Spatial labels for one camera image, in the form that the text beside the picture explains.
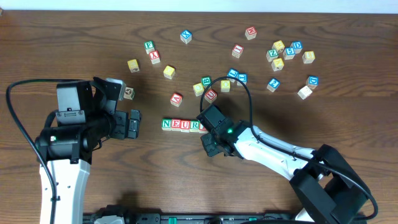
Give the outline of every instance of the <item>black cable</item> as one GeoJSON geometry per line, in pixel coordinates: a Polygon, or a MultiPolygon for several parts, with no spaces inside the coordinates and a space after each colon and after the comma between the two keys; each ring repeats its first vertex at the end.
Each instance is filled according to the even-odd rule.
{"type": "Polygon", "coordinates": [[[21,85],[21,84],[26,84],[26,83],[35,83],[35,82],[70,82],[70,81],[79,81],[79,80],[72,80],[72,79],[34,79],[34,80],[23,80],[19,82],[14,82],[13,84],[9,85],[7,87],[7,92],[6,92],[6,101],[7,101],[7,106],[8,110],[10,111],[10,114],[12,118],[14,119],[15,123],[17,124],[17,127],[21,131],[22,135],[26,138],[27,142],[30,144],[30,146],[33,148],[33,151],[36,153],[37,158],[39,159],[40,164],[42,165],[45,173],[47,174],[47,177],[49,178],[50,185],[51,185],[51,190],[52,190],[52,206],[51,206],[51,214],[50,214],[50,224],[54,223],[54,218],[55,218],[55,207],[57,204],[57,188],[55,185],[55,181],[52,178],[52,175],[50,173],[49,168],[47,167],[46,163],[44,162],[44,159],[42,155],[40,154],[39,150],[37,149],[35,142],[33,142],[32,138],[30,138],[29,134],[25,130],[24,126],[22,125],[21,121],[19,121],[14,108],[12,107],[11,104],[11,89],[15,86],[21,85]]]}
{"type": "Polygon", "coordinates": [[[212,83],[210,83],[206,87],[205,91],[203,92],[203,94],[202,94],[202,96],[200,98],[200,112],[203,111],[203,108],[202,108],[203,97],[205,96],[205,93],[207,92],[207,90],[215,82],[217,82],[219,80],[225,80],[225,79],[233,79],[233,80],[236,80],[236,81],[240,82],[240,84],[242,84],[242,86],[246,90],[246,93],[248,94],[248,98],[249,98],[249,124],[250,124],[250,130],[251,130],[253,136],[259,142],[265,144],[266,146],[268,146],[268,147],[270,147],[272,149],[275,149],[276,151],[279,151],[279,152],[282,152],[284,154],[290,155],[290,156],[292,156],[294,158],[297,158],[297,159],[301,159],[303,161],[307,161],[307,162],[309,162],[309,163],[311,163],[313,165],[316,165],[316,166],[318,166],[318,167],[320,167],[320,168],[322,168],[324,170],[328,170],[328,171],[330,171],[330,172],[332,172],[334,174],[340,175],[340,176],[344,177],[345,179],[349,180],[351,183],[353,183],[355,186],[357,186],[357,188],[359,188],[363,192],[363,194],[365,194],[365,196],[367,196],[368,199],[370,199],[370,201],[371,201],[371,203],[373,205],[373,209],[374,209],[372,215],[369,215],[369,216],[366,216],[366,217],[356,217],[356,218],[354,218],[354,220],[357,220],[357,221],[358,220],[370,220],[370,219],[373,219],[374,217],[377,216],[377,214],[379,213],[379,207],[377,205],[376,199],[374,199],[374,197],[370,193],[368,193],[368,191],[365,190],[364,187],[361,186],[361,184],[359,184],[359,181],[356,180],[357,179],[356,177],[351,177],[351,175],[345,174],[346,171],[345,170],[341,170],[338,167],[330,167],[330,166],[327,166],[325,164],[321,164],[320,162],[317,162],[317,161],[314,161],[312,159],[309,159],[309,158],[307,158],[305,156],[302,156],[300,154],[296,154],[295,152],[290,152],[290,151],[287,151],[285,149],[281,149],[281,148],[279,148],[277,146],[273,146],[273,145],[269,144],[268,142],[265,142],[259,135],[257,135],[256,132],[254,131],[254,128],[253,128],[253,112],[252,112],[251,94],[250,94],[250,91],[249,91],[248,87],[241,80],[239,80],[238,78],[235,78],[235,77],[219,77],[219,78],[215,79],[214,81],[212,81],[212,83]]]}

